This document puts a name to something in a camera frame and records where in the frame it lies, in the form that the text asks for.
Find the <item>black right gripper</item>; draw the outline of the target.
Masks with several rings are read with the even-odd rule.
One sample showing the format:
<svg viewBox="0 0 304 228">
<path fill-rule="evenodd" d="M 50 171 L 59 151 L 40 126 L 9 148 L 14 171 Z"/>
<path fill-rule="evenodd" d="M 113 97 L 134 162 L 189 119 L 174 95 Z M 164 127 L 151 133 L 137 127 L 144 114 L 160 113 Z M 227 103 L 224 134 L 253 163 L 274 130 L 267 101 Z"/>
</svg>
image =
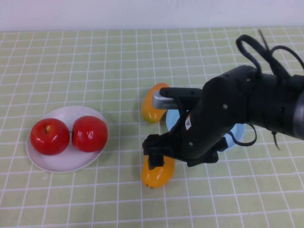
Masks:
<svg viewBox="0 0 304 228">
<path fill-rule="evenodd" d="M 176 99 L 180 117 L 163 137 L 150 134 L 143 141 L 143 154 L 148 156 L 149 170 L 164 166 L 164 156 L 186 162 L 189 167 L 216 163 L 218 152 L 237 144 L 236 123 L 227 101 L 222 99 Z"/>
</svg>

